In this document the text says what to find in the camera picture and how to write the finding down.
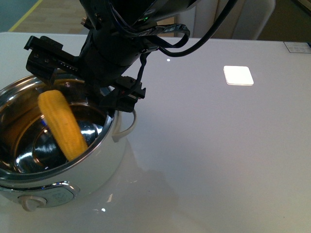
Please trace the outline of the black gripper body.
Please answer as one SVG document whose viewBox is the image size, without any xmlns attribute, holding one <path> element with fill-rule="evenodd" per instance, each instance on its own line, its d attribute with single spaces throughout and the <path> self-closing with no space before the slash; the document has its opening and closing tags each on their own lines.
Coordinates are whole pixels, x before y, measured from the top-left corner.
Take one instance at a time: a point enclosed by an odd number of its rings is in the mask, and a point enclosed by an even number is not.
<svg viewBox="0 0 311 233">
<path fill-rule="evenodd" d="M 92 29 L 78 56 L 67 53 L 61 43 L 46 36 L 30 36 L 24 48 L 31 52 L 26 69 L 49 87 L 62 70 L 83 80 L 103 108 L 130 113 L 145 97 L 141 78 L 147 49 L 142 39 Z"/>
</svg>

